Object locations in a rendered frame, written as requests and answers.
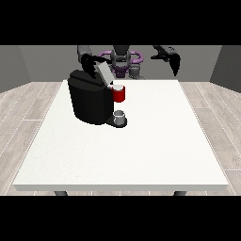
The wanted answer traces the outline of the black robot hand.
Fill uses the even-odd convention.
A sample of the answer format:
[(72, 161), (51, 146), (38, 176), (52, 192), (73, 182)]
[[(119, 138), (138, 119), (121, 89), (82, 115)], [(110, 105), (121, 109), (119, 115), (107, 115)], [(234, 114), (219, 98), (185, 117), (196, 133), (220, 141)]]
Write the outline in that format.
[(84, 54), (81, 57), (82, 68), (87, 72), (92, 78), (95, 77), (95, 68), (97, 62), (101, 62), (101, 59), (98, 56), (91, 56)]
[(181, 57), (178, 54), (156, 55), (156, 56), (152, 56), (152, 59), (153, 60), (162, 59), (165, 62), (168, 62), (174, 76), (176, 76), (178, 74), (178, 71), (180, 70)]

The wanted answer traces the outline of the pale grey machine lid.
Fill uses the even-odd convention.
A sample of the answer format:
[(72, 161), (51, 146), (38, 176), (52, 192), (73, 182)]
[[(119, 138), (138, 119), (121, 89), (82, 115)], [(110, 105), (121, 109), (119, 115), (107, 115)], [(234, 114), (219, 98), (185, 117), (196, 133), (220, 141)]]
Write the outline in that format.
[(104, 79), (104, 82), (107, 86), (111, 84), (111, 82), (115, 79), (112, 72), (109, 69), (109, 66), (106, 62), (103, 62), (97, 66), (97, 69), (99, 70), (102, 78)]

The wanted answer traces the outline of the black coffee machine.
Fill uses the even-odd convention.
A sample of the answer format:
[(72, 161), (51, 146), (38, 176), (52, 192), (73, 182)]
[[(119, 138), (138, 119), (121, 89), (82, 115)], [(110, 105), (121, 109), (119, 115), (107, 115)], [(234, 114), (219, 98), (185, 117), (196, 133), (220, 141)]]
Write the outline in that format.
[(92, 78), (87, 72), (75, 70), (70, 74), (68, 86), (72, 100), (72, 108), (76, 118), (95, 125), (109, 124), (116, 128), (127, 125), (114, 123), (114, 101), (111, 83), (107, 86), (102, 76), (96, 72)]

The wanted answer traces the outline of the red pod holder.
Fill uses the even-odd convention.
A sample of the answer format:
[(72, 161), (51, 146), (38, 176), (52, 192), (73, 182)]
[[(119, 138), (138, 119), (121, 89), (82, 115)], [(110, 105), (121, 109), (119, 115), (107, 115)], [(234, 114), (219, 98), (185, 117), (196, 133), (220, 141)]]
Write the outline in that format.
[(121, 103), (125, 100), (125, 86), (124, 85), (114, 85), (112, 87), (113, 101), (116, 103)]

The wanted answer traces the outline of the small grey cup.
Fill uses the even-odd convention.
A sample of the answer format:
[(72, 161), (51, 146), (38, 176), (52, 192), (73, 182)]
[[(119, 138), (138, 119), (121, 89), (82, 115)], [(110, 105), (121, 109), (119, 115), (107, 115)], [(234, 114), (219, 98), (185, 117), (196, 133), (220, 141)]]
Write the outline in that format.
[(113, 113), (114, 123), (117, 125), (122, 125), (125, 122), (125, 114), (122, 110), (116, 110)]

